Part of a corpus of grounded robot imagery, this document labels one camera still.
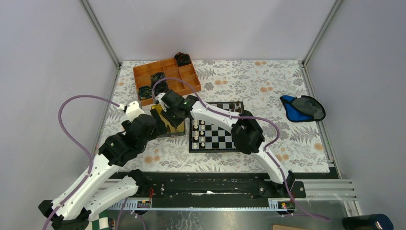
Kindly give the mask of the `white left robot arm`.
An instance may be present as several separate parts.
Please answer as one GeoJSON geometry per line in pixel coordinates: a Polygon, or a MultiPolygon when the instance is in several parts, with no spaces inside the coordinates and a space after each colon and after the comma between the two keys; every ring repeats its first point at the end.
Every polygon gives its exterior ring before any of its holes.
{"type": "Polygon", "coordinates": [[[124,132],[109,136],[93,158],[92,165],[62,195],[38,206],[55,230],[84,230],[106,208],[129,196],[142,197],[151,189],[150,180],[139,169],[117,184],[96,194],[99,187],[129,160],[146,149],[147,143],[167,132],[155,109],[147,115],[136,112],[122,122],[124,132]]]}

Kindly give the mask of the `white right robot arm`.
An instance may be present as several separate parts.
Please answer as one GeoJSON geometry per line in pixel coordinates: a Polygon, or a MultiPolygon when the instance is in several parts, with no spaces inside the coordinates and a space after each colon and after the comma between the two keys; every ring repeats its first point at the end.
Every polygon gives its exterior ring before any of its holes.
{"type": "Polygon", "coordinates": [[[253,116],[247,110],[237,113],[220,109],[204,102],[198,95],[183,97],[173,90],[160,93],[155,97],[155,101],[162,106],[162,114],[172,126],[176,126],[179,120],[190,118],[210,123],[229,132],[236,149],[252,155],[267,172],[271,181],[275,183],[274,190],[278,196],[287,197],[293,192],[295,177],[269,150],[263,130],[258,123],[259,117],[253,116]]]}

